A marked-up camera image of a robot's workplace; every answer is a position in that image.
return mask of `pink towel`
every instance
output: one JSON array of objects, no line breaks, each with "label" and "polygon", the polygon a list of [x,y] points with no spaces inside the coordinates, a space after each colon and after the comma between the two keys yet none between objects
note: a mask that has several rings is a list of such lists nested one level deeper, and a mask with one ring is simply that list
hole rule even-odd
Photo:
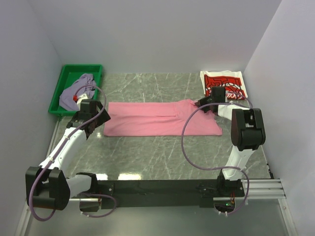
[{"label": "pink towel", "polygon": [[[110,102],[111,119],[105,136],[181,136],[184,124],[196,110],[191,100],[179,102]],[[185,135],[222,135],[212,112],[198,111],[188,123]]]}]

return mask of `green plastic bin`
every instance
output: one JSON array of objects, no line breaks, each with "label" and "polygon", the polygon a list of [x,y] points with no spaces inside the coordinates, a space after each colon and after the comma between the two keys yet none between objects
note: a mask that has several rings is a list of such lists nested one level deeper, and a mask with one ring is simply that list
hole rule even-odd
[{"label": "green plastic bin", "polygon": [[[73,111],[67,111],[61,106],[59,106],[59,97],[62,92],[70,87],[76,80],[80,78],[84,73],[93,74],[96,85],[99,86],[102,77],[102,65],[94,64],[68,64],[64,65],[61,70],[59,80],[51,100],[48,112],[55,114],[57,116],[72,116],[75,114]],[[93,99],[97,98],[98,90],[95,90]]]}]

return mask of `white wall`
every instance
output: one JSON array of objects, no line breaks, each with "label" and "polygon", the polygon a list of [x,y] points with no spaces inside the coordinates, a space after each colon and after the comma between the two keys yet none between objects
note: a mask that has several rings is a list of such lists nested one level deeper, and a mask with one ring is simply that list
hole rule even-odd
[{"label": "white wall", "polygon": [[14,235],[25,172],[46,156],[55,126],[47,113],[61,61],[26,0],[0,2],[0,228]]},{"label": "white wall", "polygon": [[63,63],[244,70],[281,0],[29,0]]},{"label": "white wall", "polygon": [[297,230],[315,232],[315,1],[283,0],[245,70]]}]

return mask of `marble table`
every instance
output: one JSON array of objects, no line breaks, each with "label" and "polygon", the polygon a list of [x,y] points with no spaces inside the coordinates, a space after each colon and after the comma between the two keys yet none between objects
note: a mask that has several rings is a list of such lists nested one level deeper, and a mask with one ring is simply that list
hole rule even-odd
[{"label": "marble table", "polygon": [[[101,88],[107,101],[171,102],[203,97],[198,73],[108,74]],[[70,117],[59,121],[54,146],[61,139]],[[204,167],[224,166],[232,149],[231,122],[216,118],[222,136],[187,136],[185,150],[190,159]],[[78,150],[67,177],[77,172],[96,173],[98,179],[203,179],[216,178],[219,171],[202,171],[191,166],[181,151],[180,137],[105,137],[104,125],[97,128]],[[270,178],[260,147],[249,159],[250,178]]]}]

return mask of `gray cloth in bin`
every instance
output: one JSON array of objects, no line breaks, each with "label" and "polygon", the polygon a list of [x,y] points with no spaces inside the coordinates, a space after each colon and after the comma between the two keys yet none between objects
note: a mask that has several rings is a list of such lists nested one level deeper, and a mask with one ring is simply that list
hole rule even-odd
[{"label": "gray cloth in bin", "polygon": [[[75,92],[83,85],[96,85],[94,81],[93,74],[83,74],[81,77],[75,81],[70,87],[66,88],[59,97],[59,105],[66,109],[67,111],[78,111],[79,108],[75,101],[73,101],[73,96]],[[93,87],[85,87],[78,91],[77,95],[80,96],[86,93],[90,98],[94,96]]]}]

